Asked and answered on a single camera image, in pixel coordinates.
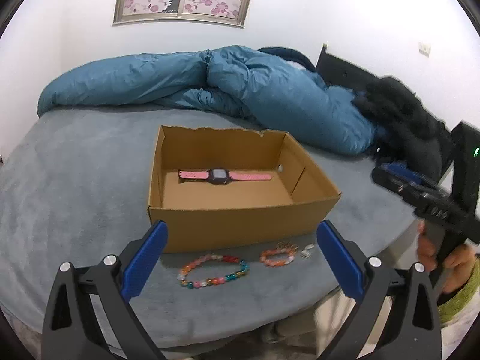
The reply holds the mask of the person's right hand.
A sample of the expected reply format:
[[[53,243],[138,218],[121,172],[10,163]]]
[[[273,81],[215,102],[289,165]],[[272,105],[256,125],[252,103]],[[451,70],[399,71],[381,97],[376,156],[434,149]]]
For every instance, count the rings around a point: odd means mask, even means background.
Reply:
[[[435,259],[437,251],[431,239],[426,236],[423,219],[418,224],[416,254],[428,272],[438,267],[439,262]],[[439,295],[451,294],[463,287],[472,275],[476,259],[475,248],[465,243],[457,246],[442,262],[445,279],[438,290]]]

